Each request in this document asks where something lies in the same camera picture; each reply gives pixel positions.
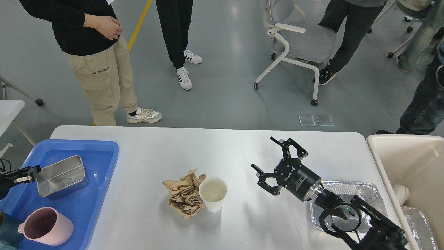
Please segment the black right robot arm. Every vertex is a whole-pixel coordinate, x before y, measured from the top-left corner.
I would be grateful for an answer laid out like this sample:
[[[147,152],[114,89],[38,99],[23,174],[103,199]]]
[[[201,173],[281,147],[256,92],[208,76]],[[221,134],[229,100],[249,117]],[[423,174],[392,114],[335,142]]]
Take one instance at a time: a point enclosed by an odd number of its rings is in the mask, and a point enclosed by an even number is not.
[[[312,223],[342,239],[352,250],[404,250],[404,230],[386,216],[378,189],[368,182],[322,181],[301,163],[308,155],[292,138],[276,140],[283,158],[272,173],[256,165],[258,185],[272,195],[286,188],[299,200],[310,202]]]

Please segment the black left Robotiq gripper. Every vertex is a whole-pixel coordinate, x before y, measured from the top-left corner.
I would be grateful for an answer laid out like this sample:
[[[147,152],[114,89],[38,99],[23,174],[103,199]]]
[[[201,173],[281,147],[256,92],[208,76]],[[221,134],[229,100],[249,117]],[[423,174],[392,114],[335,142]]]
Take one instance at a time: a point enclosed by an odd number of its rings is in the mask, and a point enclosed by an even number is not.
[[[35,182],[40,171],[40,166],[27,166],[22,169],[1,173],[0,199],[3,199],[7,196],[10,188],[14,187],[14,184]]]

